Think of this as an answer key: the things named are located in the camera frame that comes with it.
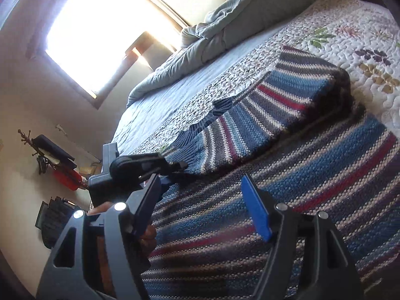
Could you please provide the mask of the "person's left hand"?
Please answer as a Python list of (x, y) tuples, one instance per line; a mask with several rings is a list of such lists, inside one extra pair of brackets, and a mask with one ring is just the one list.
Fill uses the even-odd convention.
[[(113, 207), (114, 204), (111, 202), (104, 202), (101, 205), (89, 210), (87, 212), (88, 215), (97, 215), (98, 213), (106, 212), (109, 208)], [(157, 231), (154, 225), (151, 223), (147, 225), (145, 233), (140, 236), (140, 245), (142, 250), (147, 254), (150, 255), (156, 248), (157, 241), (156, 241)]]

